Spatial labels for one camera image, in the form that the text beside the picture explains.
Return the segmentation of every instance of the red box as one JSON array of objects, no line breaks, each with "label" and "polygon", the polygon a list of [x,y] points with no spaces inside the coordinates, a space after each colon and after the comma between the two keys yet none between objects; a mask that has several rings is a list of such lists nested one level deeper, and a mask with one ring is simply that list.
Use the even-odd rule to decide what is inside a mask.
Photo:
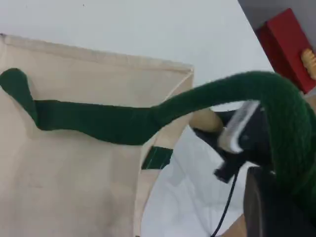
[{"label": "red box", "polygon": [[315,87],[316,81],[301,60],[303,50],[312,46],[290,8],[266,22],[256,34],[277,73],[290,79],[304,93]]}]

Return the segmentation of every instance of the grey wall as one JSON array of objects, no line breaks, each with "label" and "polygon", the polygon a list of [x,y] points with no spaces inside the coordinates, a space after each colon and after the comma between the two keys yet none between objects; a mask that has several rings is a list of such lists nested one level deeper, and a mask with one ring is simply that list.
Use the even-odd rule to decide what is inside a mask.
[{"label": "grey wall", "polygon": [[252,28],[292,8],[310,43],[316,48],[316,0],[239,0]]}]

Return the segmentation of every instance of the beige fabric bag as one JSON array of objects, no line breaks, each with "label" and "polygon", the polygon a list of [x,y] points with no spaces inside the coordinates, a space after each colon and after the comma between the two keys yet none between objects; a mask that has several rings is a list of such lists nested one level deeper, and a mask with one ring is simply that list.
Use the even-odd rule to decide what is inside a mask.
[{"label": "beige fabric bag", "polygon": [[[189,65],[0,37],[0,72],[26,73],[35,99],[147,107],[192,87]],[[143,146],[75,131],[40,131],[0,89],[0,236],[132,237],[158,171],[140,172],[151,145],[173,148],[190,119]]]}]

